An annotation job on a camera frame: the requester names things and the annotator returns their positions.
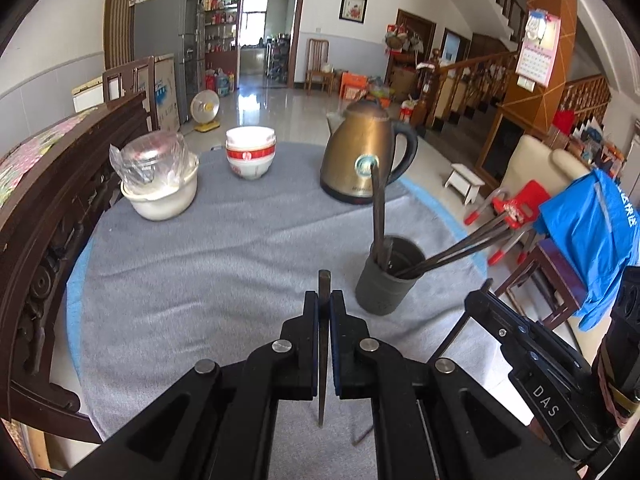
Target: gray tablecloth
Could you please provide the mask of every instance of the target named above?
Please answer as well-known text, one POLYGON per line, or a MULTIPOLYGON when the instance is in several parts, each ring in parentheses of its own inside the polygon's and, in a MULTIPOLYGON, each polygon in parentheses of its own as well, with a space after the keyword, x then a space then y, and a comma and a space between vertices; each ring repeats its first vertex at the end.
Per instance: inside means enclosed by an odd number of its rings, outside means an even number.
MULTIPOLYGON (((395 313, 363 311, 353 291, 371 244, 371 208, 325 195, 321 160, 322 148, 282 143, 269 172, 249 182, 231 173, 223 150, 204 153, 196 198, 182 215, 149 222, 121 200, 102 216, 82 295, 80 373, 102 436, 197 360, 230 364, 277 339, 282 322, 302 312, 305 291, 316 289, 319 269, 331 270, 333 288, 372 336, 416 360, 435 350, 481 285, 479 271, 459 261, 425 275, 395 313)), ((388 188, 386 225, 427 255, 454 242, 401 184, 388 188)), ((471 323, 450 355, 482 381, 496 347, 471 323)), ((270 478, 375 478, 372 434, 351 445, 370 426, 369 401, 339 401, 331 374, 328 382, 322 430, 316 400, 281 403, 270 478)))

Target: gray cup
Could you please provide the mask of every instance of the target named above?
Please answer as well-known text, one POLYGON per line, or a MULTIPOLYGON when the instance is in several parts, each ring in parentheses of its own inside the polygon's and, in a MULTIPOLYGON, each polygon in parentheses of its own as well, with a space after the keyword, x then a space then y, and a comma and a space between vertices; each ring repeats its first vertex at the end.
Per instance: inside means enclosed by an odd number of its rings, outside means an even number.
MULTIPOLYGON (((424 253, 412 241, 399 236, 385 236, 394 242, 389 269, 399 272, 424 260, 424 253)), ((371 251, 356 285, 356 300, 367 312, 377 316, 391 314, 411 290, 414 280, 401 280, 383 272, 373 261, 371 251)))

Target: gold kettle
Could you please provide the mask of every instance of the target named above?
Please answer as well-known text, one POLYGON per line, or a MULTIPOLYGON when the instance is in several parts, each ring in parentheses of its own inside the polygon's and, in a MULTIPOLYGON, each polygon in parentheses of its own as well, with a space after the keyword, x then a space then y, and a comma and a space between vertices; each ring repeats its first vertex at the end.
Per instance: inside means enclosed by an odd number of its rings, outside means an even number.
POLYGON ((392 121, 378 100, 360 99, 342 114, 327 114, 327 121, 331 137, 324 150, 320 186, 342 202, 371 203, 372 163, 380 168, 380 181, 391 184, 409 168, 418 151, 415 130, 392 121), (392 171, 397 135, 406 137, 406 151, 392 171))

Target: white ceramic bowl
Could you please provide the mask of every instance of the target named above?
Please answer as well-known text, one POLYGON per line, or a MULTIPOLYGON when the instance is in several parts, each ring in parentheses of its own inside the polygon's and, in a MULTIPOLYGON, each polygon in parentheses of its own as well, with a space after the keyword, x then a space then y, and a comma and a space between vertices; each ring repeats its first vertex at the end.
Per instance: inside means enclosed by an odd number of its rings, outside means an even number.
POLYGON ((226 133, 226 146, 233 150, 255 150, 275 142, 276 132, 264 126, 240 126, 226 133))
POLYGON ((148 220, 160 221, 178 216, 187 209, 196 196, 198 187, 198 162, 185 179, 184 184, 176 190, 167 188, 165 192, 155 192, 147 195, 131 194, 120 183, 122 194, 131 202, 140 216, 148 220))
POLYGON ((231 171, 236 175, 247 180, 256 180, 267 173, 267 170, 273 162, 274 156, 275 153, 271 153, 271 155, 252 158, 250 160, 242 160, 241 158, 231 158, 230 156, 227 156, 226 160, 229 161, 231 171))

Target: shelving unit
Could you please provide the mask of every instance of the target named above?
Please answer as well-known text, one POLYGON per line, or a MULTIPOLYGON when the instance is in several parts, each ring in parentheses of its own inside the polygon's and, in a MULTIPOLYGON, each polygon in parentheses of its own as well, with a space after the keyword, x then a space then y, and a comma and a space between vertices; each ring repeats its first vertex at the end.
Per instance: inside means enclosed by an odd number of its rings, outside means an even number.
POLYGON ((200 0, 205 19, 205 66, 238 72, 238 9, 240 0, 200 0))
POLYGON ((286 84, 289 77, 289 53, 291 37, 289 34, 273 38, 267 42, 267 62, 265 76, 274 82, 286 84))

